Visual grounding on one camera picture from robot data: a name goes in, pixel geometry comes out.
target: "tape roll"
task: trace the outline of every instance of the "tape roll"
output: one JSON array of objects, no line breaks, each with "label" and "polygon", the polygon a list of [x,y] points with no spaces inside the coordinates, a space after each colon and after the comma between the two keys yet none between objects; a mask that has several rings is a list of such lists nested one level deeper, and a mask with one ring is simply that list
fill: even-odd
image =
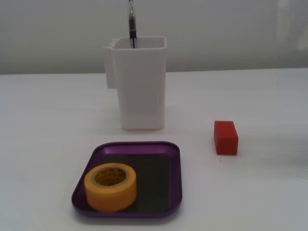
[{"label": "tape roll", "polygon": [[125,164],[99,165],[84,179],[88,204],[100,212],[116,212],[130,206],[137,196],[136,172]]}]

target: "white wall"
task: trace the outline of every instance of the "white wall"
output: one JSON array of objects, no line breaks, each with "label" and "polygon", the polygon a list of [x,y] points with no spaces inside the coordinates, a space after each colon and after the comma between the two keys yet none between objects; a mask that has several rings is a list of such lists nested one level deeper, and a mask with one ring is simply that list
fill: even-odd
[{"label": "white wall", "polygon": [[[277,66],[276,0],[134,3],[138,35],[167,37],[168,71]],[[0,73],[104,72],[103,46],[127,34],[127,0],[1,0]]]}]

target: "pen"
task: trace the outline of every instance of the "pen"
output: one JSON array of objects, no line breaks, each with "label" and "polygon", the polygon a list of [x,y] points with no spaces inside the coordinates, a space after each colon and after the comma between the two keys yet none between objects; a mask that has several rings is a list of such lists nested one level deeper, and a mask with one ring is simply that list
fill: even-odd
[{"label": "pen", "polygon": [[128,0],[128,25],[129,25],[130,48],[137,48],[137,32],[136,32],[136,21],[133,8],[133,0]]}]

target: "cup handle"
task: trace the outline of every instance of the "cup handle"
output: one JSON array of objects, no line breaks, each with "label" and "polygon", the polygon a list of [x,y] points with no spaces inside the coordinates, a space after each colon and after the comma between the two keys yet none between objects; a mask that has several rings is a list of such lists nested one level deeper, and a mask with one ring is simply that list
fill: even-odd
[{"label": "cup handle", "polygon": [[103,47],[103,56],[105,64],[105,72],[107,78],[107,87],[108,89],[116,89],[116,75],[115,68],[112,59],[111,48],[118,41],[118,39],[112,39],[109,47]]}]

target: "red block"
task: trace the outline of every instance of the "red block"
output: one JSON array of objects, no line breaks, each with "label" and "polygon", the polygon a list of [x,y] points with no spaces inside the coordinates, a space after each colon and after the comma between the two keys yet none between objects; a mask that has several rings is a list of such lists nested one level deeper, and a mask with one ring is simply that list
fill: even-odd
[{"label": "red block", "polygon": [[239,137],[233,121],[215,121],[214,140],[218,155],[236,155]]}]

